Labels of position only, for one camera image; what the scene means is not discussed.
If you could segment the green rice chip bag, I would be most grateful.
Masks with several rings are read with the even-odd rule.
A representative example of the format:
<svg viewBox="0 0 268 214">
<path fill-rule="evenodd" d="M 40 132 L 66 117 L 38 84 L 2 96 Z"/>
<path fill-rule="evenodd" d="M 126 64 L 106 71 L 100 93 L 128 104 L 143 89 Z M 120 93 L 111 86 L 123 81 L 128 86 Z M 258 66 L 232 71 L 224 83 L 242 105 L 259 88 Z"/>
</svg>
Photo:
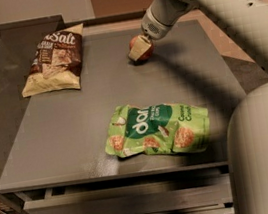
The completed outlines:
<svg viewBox="0 0 268 214">
<path fill-rule="evenodd" d="M 179 103 L 118 106 L 109 125 L 105 151 L 120 158 L 203 152 L 210 134 L 207 109 Z"/>
</svg>

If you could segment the brown sea salt chip bag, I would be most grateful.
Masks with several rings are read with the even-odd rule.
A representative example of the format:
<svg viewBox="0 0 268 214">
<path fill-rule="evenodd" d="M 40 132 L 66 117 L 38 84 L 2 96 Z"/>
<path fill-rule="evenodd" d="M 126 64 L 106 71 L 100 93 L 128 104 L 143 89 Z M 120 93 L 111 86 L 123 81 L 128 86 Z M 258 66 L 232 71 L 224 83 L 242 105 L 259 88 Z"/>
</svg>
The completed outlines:
<svg viewBox="0 0 268 214">
<path fill-rule="evenodd" d="M 66 89 L 80 89 L 82 34 L 79 23 L 48 34 L 37 45 L 36 56 L 22 90 L 24 97 Z"/>
</svg>

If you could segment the grey upper drawer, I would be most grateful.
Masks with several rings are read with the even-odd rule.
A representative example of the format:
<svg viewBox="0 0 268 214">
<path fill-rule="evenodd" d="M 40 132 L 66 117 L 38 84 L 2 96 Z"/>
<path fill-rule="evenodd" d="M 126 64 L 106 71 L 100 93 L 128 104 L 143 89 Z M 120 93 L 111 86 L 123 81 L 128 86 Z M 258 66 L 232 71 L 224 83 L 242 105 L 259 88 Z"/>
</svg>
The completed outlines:
<svg viewBox="0 0 268 214">
<path fill-rule="evenodd" d="M 218 165 L 67 186 L 24 208 L 28 214 L 152 214 L 232 199 L 227 168 Z"/>
</svg>

